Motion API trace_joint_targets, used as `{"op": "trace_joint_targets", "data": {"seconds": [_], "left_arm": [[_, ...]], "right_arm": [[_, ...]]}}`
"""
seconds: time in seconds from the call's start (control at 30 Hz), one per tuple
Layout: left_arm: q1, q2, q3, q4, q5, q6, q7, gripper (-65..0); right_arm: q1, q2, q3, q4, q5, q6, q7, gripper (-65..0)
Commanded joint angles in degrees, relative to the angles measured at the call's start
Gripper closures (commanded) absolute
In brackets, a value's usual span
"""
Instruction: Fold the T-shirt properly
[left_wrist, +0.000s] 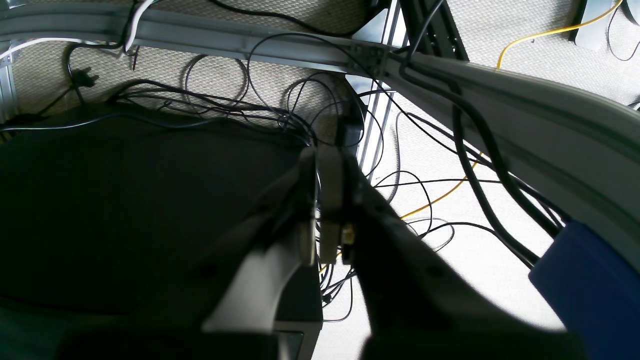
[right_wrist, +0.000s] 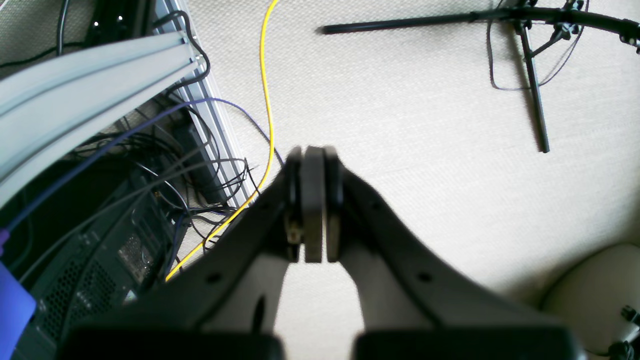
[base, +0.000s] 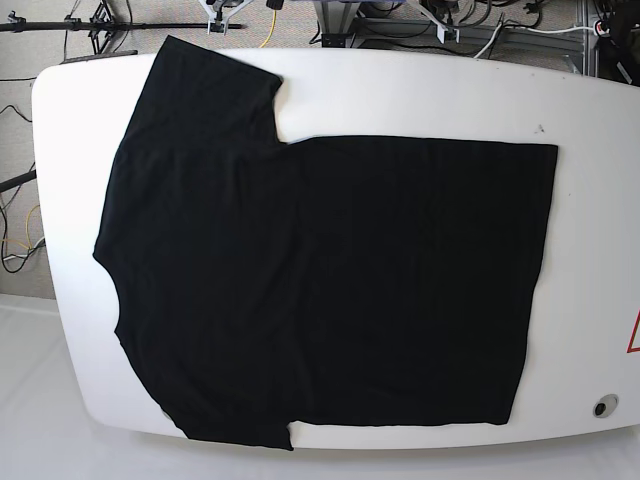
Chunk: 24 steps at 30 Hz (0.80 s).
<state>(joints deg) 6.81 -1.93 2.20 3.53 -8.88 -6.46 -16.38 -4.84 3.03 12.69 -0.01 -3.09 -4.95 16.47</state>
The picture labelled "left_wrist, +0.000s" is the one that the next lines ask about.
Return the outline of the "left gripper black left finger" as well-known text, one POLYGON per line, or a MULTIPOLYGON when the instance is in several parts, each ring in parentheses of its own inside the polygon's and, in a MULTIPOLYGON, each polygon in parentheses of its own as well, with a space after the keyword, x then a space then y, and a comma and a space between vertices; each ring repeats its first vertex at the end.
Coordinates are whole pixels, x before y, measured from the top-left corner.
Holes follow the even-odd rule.
POLYGON ((249 249, 202 321, 204 333, 270 333, 291 276, 315 264, 316 155, 316 148, 304 148, 297 164, 254 203, 247 219, 256 220, 257 228, 249 249))

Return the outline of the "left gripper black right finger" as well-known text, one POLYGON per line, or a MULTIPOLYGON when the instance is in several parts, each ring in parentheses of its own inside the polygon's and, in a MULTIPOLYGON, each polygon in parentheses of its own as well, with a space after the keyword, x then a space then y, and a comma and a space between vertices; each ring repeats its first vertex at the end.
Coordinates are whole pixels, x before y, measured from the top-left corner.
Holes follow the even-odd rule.
POLYGON ((478 294, 412 234, 342 148, 320 148, 321 260, 351 264, 371 327, 362 360, 564 360, 566 337, 478 294))

